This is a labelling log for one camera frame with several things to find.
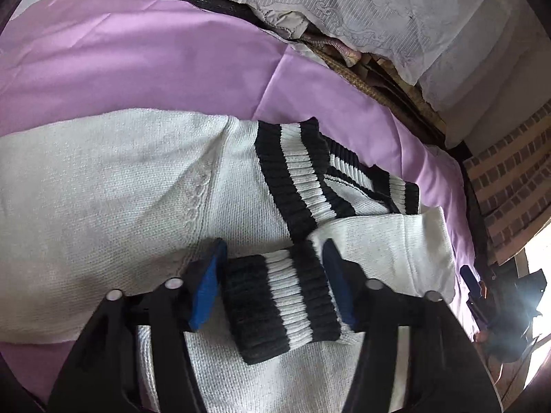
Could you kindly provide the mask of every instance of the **pink fabric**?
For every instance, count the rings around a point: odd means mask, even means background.
[[[270,123],[316,117],[324,134],[364,163],[417,183],[424,205],[443,207],[457,275],[465,264],[474,272],[456,162],[429,151],[336,73],[251,24],[174,0],[42,0],[0,35],[0,136],[132,107]],[[472,334],[460,278],[456,292],[452,309]],[[16,377],[42,398],[70,347],[0,343]]]

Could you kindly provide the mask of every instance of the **pink tablecloth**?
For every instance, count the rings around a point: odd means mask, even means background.
[[[462,265],[473,268],[456,162],[429,151],[333,71],[247,22],[173,0],[42,0],[0,36],[0,136],[131,107],[272,123],[316,117],[364,163],[417,183],[423,204],[443,207],[457,275]],[[456,286],[451,307],[473,333],[466,286],[460,278]],[[42,398],[70,347],[0,343],[15,375]]]

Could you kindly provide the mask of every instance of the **ribbed trim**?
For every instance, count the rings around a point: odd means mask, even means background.
[[[329,284],[310,242],[230,259],[221,269],[221,288],[231,332],[248,364],[341,336]]]
[[[323,179],[329,150],[315,118],[282,125],[259,121],[254,146],[264,180],[293,242],[303,241],[329,220],[355,215],[352,205]]]
[[[365,166],[354,152],[327,136],[323,139],[330,153],[329,175],[355,184],[371,199],[383,202],[390,212],[419,213],[419,187],[416,184],[404,182],[376,165]]]

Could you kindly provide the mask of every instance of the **white knit sweater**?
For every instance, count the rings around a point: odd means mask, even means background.
[[[294,310],[278,307],[289,351],[250,366],[221,303],[188,334],[208,411],[340,411],[360,337],[332,320],[329,305],[323,325],[312,316],[289,247],[308,243],[319,256],[333,238],[368,277],[450,301],[455,274],[444,218],[440,209],[416,214],[415,190],[359,164],[322,138],[315,120],[274,126],[134,109],[6,136],[0,340],[73,339],[108,290],[150,291],[221,237],[235,265],[247,256],[271,262],[276,273],[261,283],[275,306],[291,299]],[[310,343],[332,340],[327,334],[340,341]],[[154,404],[146,329],[140,337]]]

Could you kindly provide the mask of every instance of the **brown checkered fabric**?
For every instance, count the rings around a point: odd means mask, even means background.
[[[464,165],[488,230],[489,263],[502,264],[551,218],[551,99]]]

